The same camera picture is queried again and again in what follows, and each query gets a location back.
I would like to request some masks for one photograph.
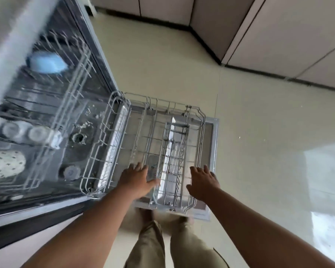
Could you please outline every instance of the leg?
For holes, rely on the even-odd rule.
[[[160,225],[153,220],[151,210],[139,210],[145,226],[124,267],[165,268],[165,247]]]
[[[175,268],[228,268],[225,260],[192,232],[187,218],[180,218],[171,236],[170,252]]]

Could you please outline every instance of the dishwasher rack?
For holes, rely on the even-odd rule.
[[[81,180],[82,192],[101,198],[116,187],[129,164],[142,162],[149,166],[147,179],[160,179],[160,184],[140,201],[150,209],[186,213],[196,205],[185,187],[191,183],[189,167],[200,166],[205,121],[195,106],[114,92]],[[105,149],[104,156],[97,156],[98,149]],[[91,172],[94,163],[100,164],[97,175]]]
[[[32,51],[39,50],[57,53],[68,69],[60,74],[39,74],[27,66],[21,67],[0,104],[0,117],[47,126],[65,138],[77,99],[90,77],[91,52],[79,35],[54,30],[40,35]],[[17,144],[2,136],[0,141],[12,143],[11,149],[24,153],[27,160],[24,172],[0,179],[0,195],[37,188],[56,150],[45,145]]]

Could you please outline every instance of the person's left hand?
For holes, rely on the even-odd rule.
[[[139,162],[134,168],[131,164],[123,171],[118,181],[117,189],[128,192],[133,199],[145,196],[154,186],[158,185],[160,180],[154,179],[146,181],[148,166],[141,167]]]

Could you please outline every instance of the tiled floor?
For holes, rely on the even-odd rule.
[[[120,90],[219,118],[222,189],[335,260],[335,91],[220,67],[188,32],[104,14],[92,23]],[[195,231],[247,267],[215,217]],[[122,267],[136,239],[122,229],[106,267]]]

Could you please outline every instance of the dishwasher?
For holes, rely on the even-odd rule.
[[[79,0],[8,9],[16,24],[0,26],[0,229],[48,214],[58,222],[79,204],[82,212],[137,162],[160,184],[134,206],[209,220],[186,185],[190,166],[215,169],[218,120],[120,91]]]

